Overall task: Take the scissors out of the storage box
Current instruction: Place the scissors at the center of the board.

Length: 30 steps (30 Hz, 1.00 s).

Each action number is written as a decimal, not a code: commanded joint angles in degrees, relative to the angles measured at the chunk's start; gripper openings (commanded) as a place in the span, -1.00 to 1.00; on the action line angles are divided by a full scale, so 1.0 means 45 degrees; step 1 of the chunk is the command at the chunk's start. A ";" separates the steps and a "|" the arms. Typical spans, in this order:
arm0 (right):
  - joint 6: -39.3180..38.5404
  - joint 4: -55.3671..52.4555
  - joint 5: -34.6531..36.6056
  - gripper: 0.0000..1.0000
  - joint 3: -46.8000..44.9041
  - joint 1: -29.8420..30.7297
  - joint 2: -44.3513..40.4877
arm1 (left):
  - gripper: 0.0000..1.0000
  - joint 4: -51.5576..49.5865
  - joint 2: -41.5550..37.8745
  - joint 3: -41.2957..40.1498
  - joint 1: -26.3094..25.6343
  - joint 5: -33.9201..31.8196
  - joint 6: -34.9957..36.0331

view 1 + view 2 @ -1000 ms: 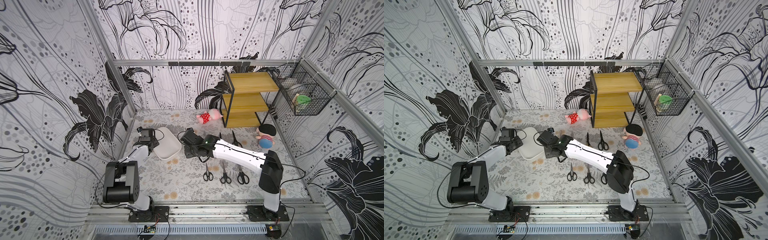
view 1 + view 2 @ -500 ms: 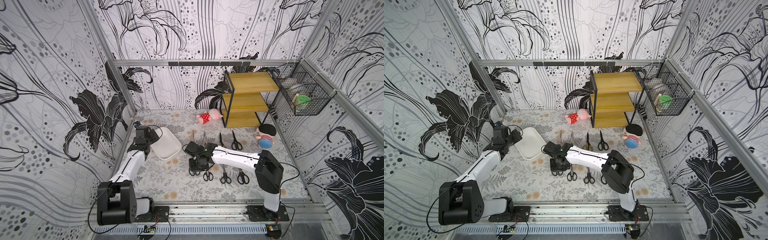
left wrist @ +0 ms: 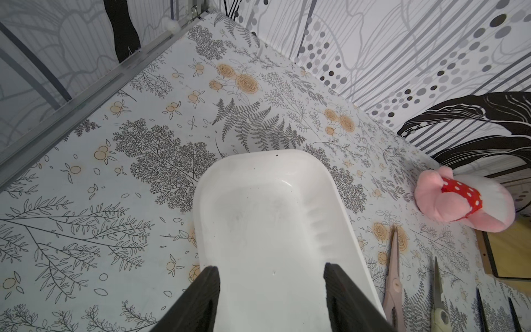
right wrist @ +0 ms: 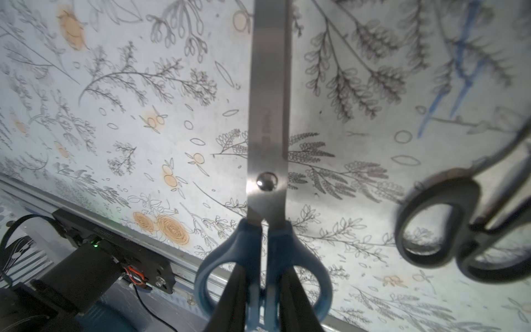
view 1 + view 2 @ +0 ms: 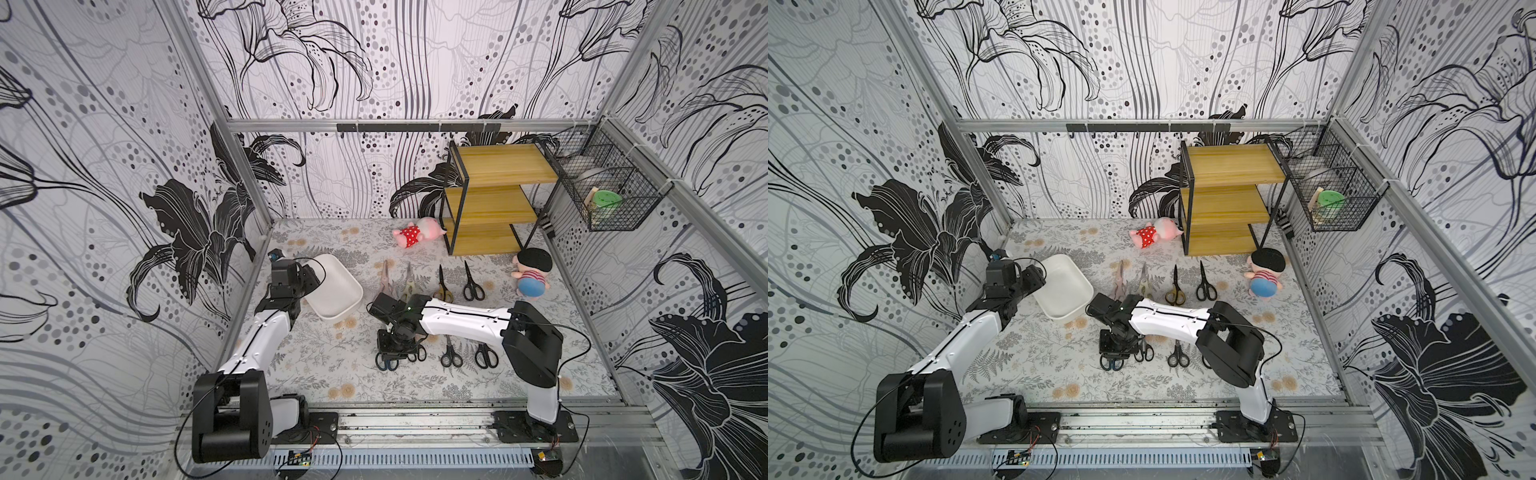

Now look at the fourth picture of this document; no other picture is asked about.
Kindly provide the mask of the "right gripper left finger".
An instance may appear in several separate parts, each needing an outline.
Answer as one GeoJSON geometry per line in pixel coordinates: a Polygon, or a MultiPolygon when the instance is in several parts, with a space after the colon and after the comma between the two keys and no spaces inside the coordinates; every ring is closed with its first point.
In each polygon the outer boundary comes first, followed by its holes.
{"type": "Polygon", "coordinates": [[[237,264],[213,315],[213,331],[245,331],[246,270],[237,264]]]}

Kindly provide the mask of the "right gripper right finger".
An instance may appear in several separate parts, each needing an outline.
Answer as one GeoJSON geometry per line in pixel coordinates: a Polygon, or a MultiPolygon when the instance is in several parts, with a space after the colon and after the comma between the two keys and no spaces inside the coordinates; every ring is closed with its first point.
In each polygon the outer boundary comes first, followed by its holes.
{"type": "Polygon", "coordinates": [[[279,327],[281,332],[323,332],[293,267],[280,278],[279,327]]]}

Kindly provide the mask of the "dark blue handled scissors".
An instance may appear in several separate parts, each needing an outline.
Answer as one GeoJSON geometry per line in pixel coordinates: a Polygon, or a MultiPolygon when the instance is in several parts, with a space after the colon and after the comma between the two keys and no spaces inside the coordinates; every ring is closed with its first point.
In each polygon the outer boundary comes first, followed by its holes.
{"type": "Polygon", "coordinates": [[[333,299],[329,272],[286,219],[293,10],[290,1],[256,1],[248,119],[248,211],[199,266],[194,297],[210,319],[234,267],[246,270],[246,331],[279,331],[280,278],[293,267],[317,319],[333,299]]]}

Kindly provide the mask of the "small grey handled scissors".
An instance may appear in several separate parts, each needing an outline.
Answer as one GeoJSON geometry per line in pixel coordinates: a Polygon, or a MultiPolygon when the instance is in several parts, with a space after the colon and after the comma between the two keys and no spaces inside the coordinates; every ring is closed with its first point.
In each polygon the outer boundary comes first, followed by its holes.
{"type": "Polygon", "coordinates": [[[505,148],[473,172],[435,183],[414,196],[398,213],[395,245],[402,257],[421,268],[439,268],[455,260],[460,272],[485,284],[507,284],[530,277],[530,249],[511,253],[506,261],[481,261],[489,250],[516,229],[530,225],[530,195],[518,199],[530,180],[530,157],[523,160],[505,186],[498,190],[483,213],[478,213],[482,192],[475,177],[506,159],[520,146],[530,147],[530,122],[527,121],[505,148]],[[436,244],[416,244],[406,238],[413,219],[433,206],[450,209],[442,239],[436,244]]]}

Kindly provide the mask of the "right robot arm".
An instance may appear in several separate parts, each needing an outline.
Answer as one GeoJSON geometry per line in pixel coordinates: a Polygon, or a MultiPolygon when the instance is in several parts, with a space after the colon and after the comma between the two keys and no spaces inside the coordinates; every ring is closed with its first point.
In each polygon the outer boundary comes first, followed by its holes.
{"type": "MultiPolygon", "coordinates": [[[[1,331],[137,331],[115,309],[95,306],[125,270],[117,253],[109,242],[85,243],[33,287],[1,289],[1,331]]],[[[236,265],[203,331],[246,331],[243,276],[236,265]]],[[[279,331],[324,331],[296,277],[289,269],[281,278],[279,331]]]]}

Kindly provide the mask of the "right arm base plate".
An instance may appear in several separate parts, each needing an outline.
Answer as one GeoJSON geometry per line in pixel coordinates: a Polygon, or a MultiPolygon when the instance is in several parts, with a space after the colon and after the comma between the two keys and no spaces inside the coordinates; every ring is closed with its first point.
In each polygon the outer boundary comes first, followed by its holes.
{"type": "Polygon", "coordinates": [[[65,229],[71,243],[76,246],[89,243],[102,248],[128,268],[138,281],[167,294],[173,293],[175,278],[167,258],[67,210],[56,210],[53,217],[65,229]]]}

